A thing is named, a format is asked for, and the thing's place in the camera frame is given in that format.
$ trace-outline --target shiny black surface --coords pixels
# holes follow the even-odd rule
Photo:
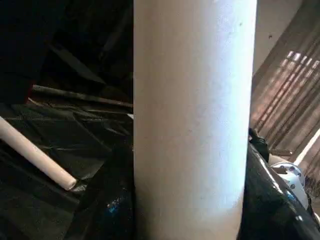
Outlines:
[[[65,240],[134,237],[132,142],[118,145],[89,183]]]
[[[238,240],[320,240],[317,224],[250,144]]]

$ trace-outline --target white tube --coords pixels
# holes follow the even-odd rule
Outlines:
[[[76,185],[77,180],[73,176],[66,172],[2,117],[0,117],[0,139],[65,190],[68,191]]]
[[[256,0],[134,1],[134,178],[147,240],[235,240]]]

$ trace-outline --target black object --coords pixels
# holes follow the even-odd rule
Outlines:
[[[118,145],[89,183],[65,240],[134,237],[133,145]]]
[[[317,223],[250,144],[238,240],[319,240]]]
[[[251,140],[249,141],[255,149],[261,154],[264,160],[268,163],[269,162],[269,148],[266,140],[259,136],[257,131],[252,128],[249,128],[249,136]]]
[[[0,103],[26,102],[68,1],[0,1]]]

